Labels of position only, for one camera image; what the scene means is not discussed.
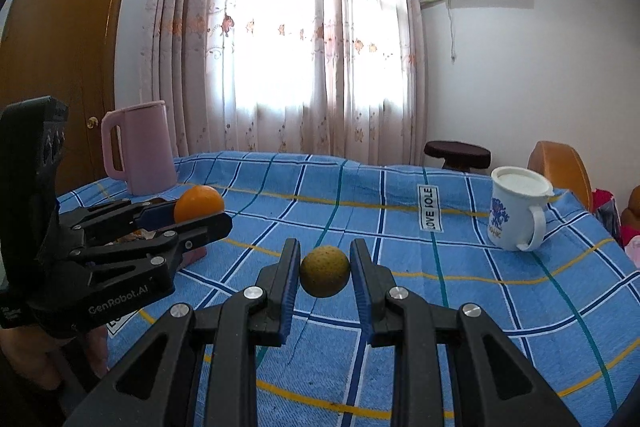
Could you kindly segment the left hand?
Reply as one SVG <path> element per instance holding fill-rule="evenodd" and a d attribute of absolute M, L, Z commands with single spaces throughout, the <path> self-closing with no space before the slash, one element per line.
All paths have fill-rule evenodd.
<path fill-rule="evenodd" d="M 1 351 L 17 374 L 43 389 L 52 390 L 61 381 L 51 355 L 69 339 L 55 339 L 38 327 L 2 329 Z M 86 335 L 86 359 L 93 373 L 102 378 L 107 373 L 107 328 L 100 326 Z"/>

